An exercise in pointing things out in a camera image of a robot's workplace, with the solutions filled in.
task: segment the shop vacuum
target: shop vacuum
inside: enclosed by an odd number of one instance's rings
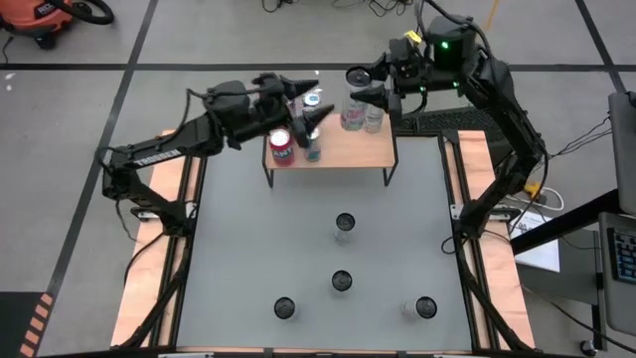
[[[94,25],[108,25],[114,20],[110,7],[102,0],[85,0],[103,12],[93,16],[92,8],[73,0],[0,0],[0,28],[16,36],[35,39],[41,49],[52,49],[56,36],[80,19]]]

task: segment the small wooden table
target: small wooden table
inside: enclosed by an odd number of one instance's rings
[[[486,136],[482,131],[460,131],[459,146],[463,156],[464,169],[468,181],[468,187],[472,198],[479,197],[490,183],[495,179],[488,146],[486,144]],[[455,194],[455,202],[462,203],[459,191],[459,176],[457,175],[457,167],[453,159],[453,148],[450,143],[446,143],[446,155],[448,158],[451,185]],[[391,163],[388,157],[385,164]],[[183,168],[183,158],[169,160],[154,167],[150,187],[167,199],[176,199],[179,190],[181,172]],[[191,172],[191,180],[188,190],[187,199],[193,198],[195,177],[199,170],[198,161],[195,160]],[[489,223],[486,228],[494,233],[508,237],[506,225],[503,223]],[[150,221],[142,223],[137,235],[137,243],[135,252],[145,246],[152,240],[157,233],[161,231],[161,223],[158,221]],[[175,266],[179,264],[183,253],[183,240],[179,243],[175,250]],[[508,325],[517,333],[517,335],[526,344],[531,347],[535,346],[533,333],[528,318],[528,311],[524,302],[524,296],[517,274],[517,266],[512,248],[509,243],[498,239],[495,235],[485,233],[480,240],[481,252],[483,257],[484,269],[488,281],[488,289],[490,298],[502,317]],[[111,345],[121,344],[125,341],[143,321],[149,310],[157,299],[159,282],[161,280],[164,262],[166,260],[167,239],[157,243],[151,247],[144,255],[140,256],[135,265],[130,270],[126,287],[124,288],[119,307],[119,314],[115,323]],[[472,256],[469,250],[466,251],[466,259],[474,271],[472,266]],[[163,324],[160,327],[159,344],[166,345],[169,342],[169,332],[171,330],[170,322],[175,311],[174,297],[164,311]],[[486,329],[486,319],[483,309],[473,296],[473,305],[475,310],[476,324],[479,332],[479,343],[482,348],[489,348],[489,336]],[[500,339],[501,348],[507,349],[505,342]],[[245,348],[245,347],[177,347],[180,352],[242,352],[242,353],[262,353],[262,348]],[[316,353],[320,350],[298,350],[276,348],[274,353]],[[332,353],[348,353],[348,354],[373,354],[373,351],[353,351],[347,350]],[[427,354],[439,353],[468,353],[468,352],[425,352]]]
[[[304,157],[304,149],[293,143],[294,162],[279,166],[269,149],[269,136],[263,138],[262,167],[269,187],[273,187],[274,170],[333,169],[333,168],[381,168],[385,186],[389,186],[398,166],[398,147],[391,130],[389,116],[385,115],[382,128],[377,133],[364,129],[350,131],[340,124],[340,114],[329,114],[318,125],[320,128],[321,157],[310,162]]]

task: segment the gray table surface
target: gray table surface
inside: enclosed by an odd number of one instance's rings
[[[260,140],[211,158],[178,346],[470,350],[456,260],[439,248],[451,227],[437,139],[397,146],[389,187],[378,169],[279,170],[270,189]],[[342,212],[356,218],[345,246]],[[339,269],[353,276],[345,294],[331,287]],[[405,318],[423,295],[437,315]],[[281,296],[297,304],[289,320],[274,315]]]

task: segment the concrete floor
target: concrete floor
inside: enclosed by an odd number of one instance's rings
[[[7,51],[16,65],[0,68],[0,290],[54,289],[57,302],[42,355],[102,350],[110,342],[132,243],[121,231],[113,203],[99,194],[100,180],[94,186],[91,160],[100,142],[138,141],[174,127],[185,87],[202,90],[227,80],[247,82],[258,71],[271,69],[266,64],[289,70],[280,72],[292,78],[318,76],[325,101],[340,107],[344,64],[375,60],[389,39],[415,27],[412,9],[381,19],[366,7],[336,10],[326,0],[301,0],[274,14],[265,14],[257,0],[108,3],[117,16],[113,25],[77,23],[48,52],[18,38]],[[484,25],[493,1],[439,3]],[[585,4],[614,64],[636,65],[636,2]],[[425,22],[432,17],[432,9],[426,8]],[[545,65],[516,72],[514,79],[517,97],[549,152],[606,116],[606,98],[615,91],[608,72],[585,66],[555,72],[550,66],[603,65],[574,0],[502,0],[487,35],[498,58],[513,65]],[[1,33],[0,44],[6,38]],[[203,66],[140,66],[134,71],[136,64]],[[332,71],[316,75],[314,70]],[[5,79],[10,74],[13,78]],[[621,73],[620,78],[628,89],[636,88],[636,74]],[[460,103],[452,93],[434,93],[428,109]],[[200,111],[193,105],[192,115]],[[562,213],[614,188],[609,137],[556,159],[547,185],[563,195]],[[129,225],[136,231],[132,220]],[[65,243],[71,260],[63,268],[66,274],[50,285]],[[556,301],[590,322],[588,306]],[[578,354],[577,343],[589,338],[588,332],[531,295],[526,303],[538,347]],[[636,346],[634,337],[611,334]],[[626,356],[611,346],[601,354]]]

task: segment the red soda can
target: red soda can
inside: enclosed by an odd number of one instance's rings
[[[294,162],[291,135],[285,129],[274,129],[269,132],[269,148],[276,164],[289,166]]]

